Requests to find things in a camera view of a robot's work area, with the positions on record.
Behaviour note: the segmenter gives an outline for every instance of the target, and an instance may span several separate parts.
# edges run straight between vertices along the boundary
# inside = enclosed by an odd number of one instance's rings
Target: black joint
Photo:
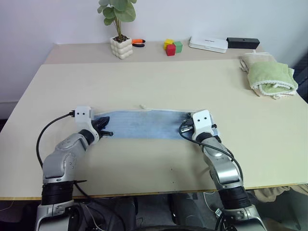
[[[211,137],[213,137],[211,133],[202,132],[202,133],[200,133],[200,134],[197,136],[196,141],[201,143],[201,142],[204,141],[205,139],[211,138]]]
[[[94,141],[94,136],[93,134],[86,130],[86,129],[82,129],[79,134],[83,135],[84,138],[86,138],[87,142],[88,142],[88,145],[90,145],[93,141]]]
[[[193,119],[186,119],[185,122],[183,123],[184,125],[187,125],[187,126],[192,126],[193,125]]]
[[[219,138],[219,136],[214,136],[216,138],[216,140],[221,143],[221,139]]]
[[[69,115],[70,115],[71,117],[75,117],[75,110],[71,111],[71,112],[69,113]]]
[[[42,205],[59,204],[73,199],[73,181],[43,185]]]
[[[221,202],[225,209],[239,209],[251,206],[244,187],[219,190]]]
[[[112,131],[100,131],[101,136],[113,136],[114,133]]]

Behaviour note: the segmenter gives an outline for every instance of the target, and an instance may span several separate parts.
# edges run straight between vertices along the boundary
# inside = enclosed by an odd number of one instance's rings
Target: toy block
[[[183,47],[183,44],[181,42],[174,42],[173,43],[176,47],[176,50],[175,50],[175,53],[180,53],[182,51],[182,47]]]
[[[166,53],[168,56],[172,56],[172,55],[175,55],[175,45],[174,44],[169,44],[167,45],[166,47]]]
[[[173,40],[172,39],[166,39],[164,42],[164,50],[167,48],[167,45],[171,45],[173,44]]]

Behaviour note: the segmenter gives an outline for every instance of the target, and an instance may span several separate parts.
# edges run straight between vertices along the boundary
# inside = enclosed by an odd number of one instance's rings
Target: black cable
[[[101,203],[98,200],[95,200],[94,198],[90,197],[88,194],[86,194],[81,188],[80,186],[77,184],[77,182],[74,182],[76,188],[90,201],[93,201],[95,203],[97,203],[98,205],[102,206],[103,208],[105,208],[106,210],[108,210],[109,212],[113,213],[122,223],[123,225],[123,229],[124,231],[126,231],[126,226],[125,226],[125,222],[123,220],[123,218],[121,218],[121,216],[119,214],[117,214],[112,208],[108,207],[107,205],[104,205],[103,203]]]
[[[230,153],[230,155],[234,158],[233,153],[232,153],[228,148],[226,148],[226,149],[227,149],[228,153]]]
[[[56,121],[58,121],[58,120],[60,120],[60,119],[63,119],[63,118],[65,118],[65,117],[68,117],[68,116],[74,116],[74,111],[72,111],[72,112],[70,112],[70,113],[68,113],[68,114],[66,114],[66,115],[63,115],[63,116],[61,116],[61,117],[59,117],[59,118],[54,119],[52,122],[50,122],[48,125],[46,125],[46,126],[43,128],[43,130],[40,132],[39,137],[38,137],[38,141],[37,141],[36,150],[37,150],[38,161],[39,161],[39,164],[40,164],[41,168],[43,168],[43,162],[42,162],[42,159],[40,158],[39,149],[38,149],[38,148],[39,148],[40,139],[42,138],[42,135],[43,135],[44,131],[45,131],[51,124],[53,124],[54,122],[56,122]]]
[[[180,127],[179,127],[179,134],[180,134],[180,136],[182,136],[184,139],[186,139],[186,140],[188,140],[188,141],[190,141],[190,142],[199,144],[199,145],[204,146],[204,147],[208,147],[208,148],[215,149],[215,150],[217,150],[217,151],[219,151],[219,152],[221,152],[221,153],[224,153],[224,154],[227,155],[228,157],[230,157],[231,161],[234,161],[235,164],[237,165],[237,167],[238,167],[238,169],[239,169],[239,171],[240,171],[240,175],[241,175],[242,181],[244,181],[243,172],[242,172],[242,169],[241,169],[241,167],[240,167],[240,164],[239,164],[239,162],[237,162],[237,160],[233,157],[233,154],[231,155],[230,153],[227,153],[226,151],[224,151],[224,150],[222,150],[222,149],[220,149],[220,148],[217,148],[217,147],[214,147],[214,146],[212,146],[212,145],[205,144],[205,143],[201,143],[201,142],[198,142],[198,141],[194,141],[193,139],[190,139],[190,138],[184,136],[183,133],[181,132],[181,129],[182,129],[183,126],[184,126],[184,124],[181,124]]]
[[[221,215],[218,217],[217,221],[216,221],[216,225],[215,225],[215,231],[218,230],[218,226],[220,224],[220,221],[224,218],[223,213],[221,213]]]
[[[221,220],[221,223],[220,223],[220,231],[226,231],[226,227],[227,227],[227,225],[226,225],[226,219],[223,218],[223,219]]]

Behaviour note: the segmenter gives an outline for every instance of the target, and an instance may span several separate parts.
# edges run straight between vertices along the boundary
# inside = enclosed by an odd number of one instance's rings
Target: green leaves
[[[97,13],[101,13],[103,11],[103,6],[100,6],[99,8],[97,8]]]
[[[124,11],[119,11],[117,8],[114,10],[115,16],[122,22],[132,22],[136,18],[136,13],[133,5],[129,2]]]
[[[103,10],[103,15],[106,17],[106,18],[114,18],[115,17],[115,12],[114,12],[114,8],[111,8],[111,7],[106,7],[104,10]]]
[[[109,0],[99,0],[98,4],[100,4],[101,6],[107,6],[108,4],[110,4]]]
[[[104,19],[104,24],[106,26],[109,26],[113,21],[114,21],[115,18],[105,18]]]
[[[110,0],[110,4],[113,5],[118,11],[124,11],[127,7],[128,0]]]

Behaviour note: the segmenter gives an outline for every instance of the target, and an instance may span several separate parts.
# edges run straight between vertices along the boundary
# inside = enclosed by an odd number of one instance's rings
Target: light blue towel
[[[94,119],[109,116],[104,130],[114,133],[110,138],[123,139],[182,139],[179,126],[190,118],[188,112],[181,111],[113,111],[95,115]]]

